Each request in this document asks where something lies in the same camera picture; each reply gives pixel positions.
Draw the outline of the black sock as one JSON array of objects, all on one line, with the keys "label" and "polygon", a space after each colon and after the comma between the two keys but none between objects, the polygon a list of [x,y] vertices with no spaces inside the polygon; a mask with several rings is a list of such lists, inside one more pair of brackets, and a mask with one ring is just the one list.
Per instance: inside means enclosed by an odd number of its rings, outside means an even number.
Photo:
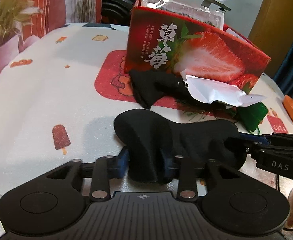
[{"label": "black sock", "polygon": [[215,159],[236,170],[246,161],[246,152],[234,141],[240,137],[238,128],[227,120],[181,124],[132,109],[115,118],[114,130],[129,151],[128,175],[139,183],[170,183],[169,167],[178,155],[196,164]]}]

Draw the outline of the clear packaged black mask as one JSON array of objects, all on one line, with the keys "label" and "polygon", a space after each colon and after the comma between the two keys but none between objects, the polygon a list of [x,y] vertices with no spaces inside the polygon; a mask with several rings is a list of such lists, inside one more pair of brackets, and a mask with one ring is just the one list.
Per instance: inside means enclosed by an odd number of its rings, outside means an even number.
[{"label": "clear packaged black mask", "polygon": [[139,0],[142,7],[172,12],[181,16],[212,25],[223,30],[225,14],[200,5],[193,7],[189,4],[174,0]]}]

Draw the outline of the white crumpled paper bag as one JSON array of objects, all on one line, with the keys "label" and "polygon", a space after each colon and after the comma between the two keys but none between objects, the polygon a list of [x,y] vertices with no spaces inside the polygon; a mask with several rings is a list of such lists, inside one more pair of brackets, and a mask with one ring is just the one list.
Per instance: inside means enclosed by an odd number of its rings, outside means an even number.
[{"label": "white crumpled paper bag", "polygon": [[266,96],[246,94],[236,86],[223,82],[187,75],[186,70],[180,72],[189,94],[199,102],[221,102],[234,107],[248,107],[262,102]]}]

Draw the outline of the patterned white tablecloth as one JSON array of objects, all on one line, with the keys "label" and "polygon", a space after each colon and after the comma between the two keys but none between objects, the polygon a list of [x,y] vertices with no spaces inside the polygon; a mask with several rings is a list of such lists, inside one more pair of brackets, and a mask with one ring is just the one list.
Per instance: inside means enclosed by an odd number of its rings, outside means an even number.
[{"label": "patterned white tablecloth", "polygon": [[[177,179],[132,180],[129,164],[122,179],[109,180],[108,201],[90,200],[96,160],[126,147],[115,134],[115,118],[145,109],[124,70],[128,34],[128,27],[70,24],[3,68],[0,239],[283,239],[289,202],[268,179],[247,174],[254,155],[239,170],[215,159],[193,162],[196,202],[176,199]],[[270,83],[261,77],[251,94],[266,96],[265,117],[284,117],[282,96]],[[293,134],[289,119],[283,130],[259,124],[249,132],[231,117],[236,107],[227,106],[199,109],[166,96],[145,110],[181,124],[227,120],[239,133]]]}]

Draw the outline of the black glove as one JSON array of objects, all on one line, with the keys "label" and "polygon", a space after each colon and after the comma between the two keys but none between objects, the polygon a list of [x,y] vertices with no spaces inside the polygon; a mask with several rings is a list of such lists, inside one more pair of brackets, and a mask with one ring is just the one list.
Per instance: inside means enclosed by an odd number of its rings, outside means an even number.
[{"label": "black glove", "polygon": [[129,71],[129,76],[133,96],[136,102],[145,109],[151,109],[151,106],[166,96],[174,98],[179,103],[189,107],[210,110],[229,109],[228,106],[221,102],[203,103],[196,100],[189,93],[181,77],[166,72],[153,70],[140,72],[132,69]]}]

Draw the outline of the red strawberry cardboard box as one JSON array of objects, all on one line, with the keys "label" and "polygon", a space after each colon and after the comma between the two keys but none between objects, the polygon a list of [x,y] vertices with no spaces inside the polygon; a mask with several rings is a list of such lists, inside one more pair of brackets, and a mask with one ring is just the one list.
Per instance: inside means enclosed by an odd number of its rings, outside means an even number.
[{"label": "red strawberry cardboard box", "polygon": [[185,73],[249,93],[271,58],[252,42],[183,14],[135,5],[124,70]]}]

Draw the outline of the wooden door panel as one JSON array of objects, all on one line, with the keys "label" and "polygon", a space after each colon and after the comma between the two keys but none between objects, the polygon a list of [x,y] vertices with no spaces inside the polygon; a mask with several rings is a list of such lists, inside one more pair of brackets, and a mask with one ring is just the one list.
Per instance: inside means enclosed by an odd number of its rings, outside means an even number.
[{"label": "wooden door panel", "polygon": [[271,57],[293,42],[293,0],[263,0],[249,39]]}]

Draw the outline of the black exercise bike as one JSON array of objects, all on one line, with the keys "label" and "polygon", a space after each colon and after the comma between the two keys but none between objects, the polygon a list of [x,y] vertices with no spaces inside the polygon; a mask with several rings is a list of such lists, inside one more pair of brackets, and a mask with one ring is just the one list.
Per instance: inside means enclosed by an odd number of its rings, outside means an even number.
[{"label": "black exercise bike", "polygon": [[203,0],[196,7],[176,0],[102,0],[102,23],[130,25],[134,4],[139,2],[142,7],[172,12],[222,30],[224,12],[230,8],[221,1],[224,0]]}]

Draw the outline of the red plant print backdrop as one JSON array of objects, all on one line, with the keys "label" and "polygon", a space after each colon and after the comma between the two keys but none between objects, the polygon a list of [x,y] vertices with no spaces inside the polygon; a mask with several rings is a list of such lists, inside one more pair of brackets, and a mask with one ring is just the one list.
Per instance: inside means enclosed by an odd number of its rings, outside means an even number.
[{"label": "red plant print backdrop", "polygon": [[0,73],[50,31],[101,19],[102,0],[0,0]]}]

